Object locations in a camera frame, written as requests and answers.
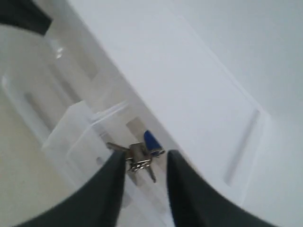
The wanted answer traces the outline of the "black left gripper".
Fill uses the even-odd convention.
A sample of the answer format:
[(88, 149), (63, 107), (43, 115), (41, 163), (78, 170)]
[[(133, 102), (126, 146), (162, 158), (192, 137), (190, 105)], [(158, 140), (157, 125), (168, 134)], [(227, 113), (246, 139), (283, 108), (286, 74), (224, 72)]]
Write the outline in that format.
[(0, 0), (0, 23), (45, 35), (53, 19), (32, 0)]

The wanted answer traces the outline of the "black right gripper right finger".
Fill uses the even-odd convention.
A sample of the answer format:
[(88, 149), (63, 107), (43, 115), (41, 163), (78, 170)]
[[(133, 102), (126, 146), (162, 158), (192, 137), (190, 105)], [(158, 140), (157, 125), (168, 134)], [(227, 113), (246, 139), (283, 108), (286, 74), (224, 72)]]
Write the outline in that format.
[(167, 153), (167, 189), (177, 227), (270, 227), (213, 189), (178, 150)]

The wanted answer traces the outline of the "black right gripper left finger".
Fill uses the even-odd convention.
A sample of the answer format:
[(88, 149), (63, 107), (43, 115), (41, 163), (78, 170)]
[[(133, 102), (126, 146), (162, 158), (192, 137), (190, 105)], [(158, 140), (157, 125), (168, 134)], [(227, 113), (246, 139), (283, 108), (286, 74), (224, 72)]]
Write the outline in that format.
[(114, 227), (122, 207), (125, 154), (115, 151), (79, 190), (21, 227)]

